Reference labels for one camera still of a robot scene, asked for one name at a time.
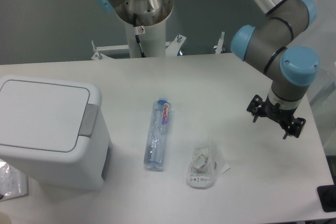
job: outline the white table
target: white table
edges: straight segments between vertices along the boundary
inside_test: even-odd
[[[271,81],[232,54],[0,66],[25,74],[95,83],[113,151],[101,191],[40,185],[29,196],[0,202],[16,223],[270,223],[336,217],[323,212],[316,188],[332,184],[305,97],[299,139],[246,108],[264,99]],[[143,155],[152,103],[172,104],[165,171],[146,171]],[[207,190],[185,177],[197,140],[213,136],[231,169]]]

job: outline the bottle label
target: bottle label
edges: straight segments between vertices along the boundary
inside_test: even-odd
[[[169,115],[170,115],[170,106],[168,103],[165,103],[163,106],[162,124],[168,124]]]

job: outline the gray wall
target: gray wall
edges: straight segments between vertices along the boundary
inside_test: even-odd
[[[0,64],[88,60],[96,46],[126,44],[115,13],[93,0],[0,0]],[[187,54],[212,53],[221,31],[229,48],[245,24],[260,26],[263,13],[252,0],[174,0],[167,40],[187,37]]]

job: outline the plastic water bottle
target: plastic water bottle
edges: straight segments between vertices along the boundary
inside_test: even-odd
[[[170,121],[171,105],[165,98],[153,103],[151,123],[148,130],[145,157],[146,168],[162,169],[164,149]]]

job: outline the plastic wrapper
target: plastic wrapper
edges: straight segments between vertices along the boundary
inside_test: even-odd
[[[230,166],[219,150],[217,143],[209,138],[194,148],[186,183],[195,189],[210,188],[217,178]]]
[[[28,177],[0,159],[0,201],[28,195]]]

